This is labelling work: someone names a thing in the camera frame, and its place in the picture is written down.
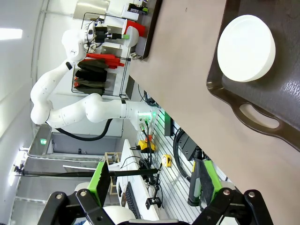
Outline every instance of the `metal slatted surface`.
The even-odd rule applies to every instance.
[[[173,155],[173,139],[172,137],[165,137],[165,112],[160,109],[157,114],[157,121],[154,125],[152,133],[152,141],[156,146],[155,154],[152,155],[152,162],[155,168],[159,168],[161,163],[161,157],[164,154]],[[179,126],[174,123],[174,133],[179,129]],[[143,133],[140,133],[137,137],[138,140],[145,139]],[[179,157],[181,158],[182,167],[191,175],[193,167],[192,161],[187,161],[185,156],[179,151]],[[216,166],[217,173],[221,180],[225,180],[225,174]],[[161,188],[163,192],[163,208],[168,214],[169,218],[177,218],[178,220],[192,223],[201,213],[200,207],[191,207],[187,203],[189,182],[180,174],[175,161],[172,160],[170,168],[163,167],[160,174]]]

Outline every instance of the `green light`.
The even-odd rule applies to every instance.
[[[151,116],[150,112],[142,112],[138,114],[139,116]]]
[[[42,139],[42,138],[41,138],[40,141],[41,141],[41,144],[42,144],[42,145],[46,145],[46,143],[47,143],[47,140],[46,140],[46,139]]]

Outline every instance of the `white desk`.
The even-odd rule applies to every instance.
[[[120,166],[122,166],[125,162],[124,167],[121,169],[122,171],[139,169],[138,164],[133,163],[133,162],[138,163],[138,161],[139,161],[138,158],[131,157],[125,161],[126,158],[128,158],[130,156],[134,156],[132,150],[130,150],[129,148],[130,148],[130,144],[129,144],[128,140],[125,140],[124,146],[123,146],[123,151],[122,151],[122,158],[120,161]],[[117,190],[119,189],[119,185],[120,185],[122,194],[123,194],[123,192],[125,192],[125,190],[126,190],[128,181],[130,181],[130,183],[131,183],[131,187],[132,187],[132,190],[135,195],[135,201],[136,201],[136,204],[137,204],[137,207],[139,209],[142,219],[159,220],[158,213],[156,212],[156,208],[153,205],[150,206],[149,209],[146,208],[146,205],[145,205],[146,200],[147,200],[147,198],[150,198],[151,196],[148,193],[148,190],[145,186],[145,183],[144,183],[141,175],[118,177],[117,178]],[[119,197],[119,195],[118,195],[118,198],[119,198],[119,202],[121,205],[122,196]]]

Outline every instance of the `tray handle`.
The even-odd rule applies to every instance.
[[[243,104],[249,104],[262,115],[277,120],[279,123],[278,127],[269,128],[254,122],[241,111],[240,107]],[[248,128],[264,135],[280,138],[300,152],[300,132],[291,125],[248,101],[241,101],[238,104],[235,102],[235,104],[230,104],[230,106],[236,117]]]

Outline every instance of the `green exit sign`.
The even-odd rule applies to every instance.
[[[40,141],[41,141],[41,144],[42,144],[42,145],[46,145],[46,143],[47,143],[47,139],[42,139],[42,138],[41,138]]]

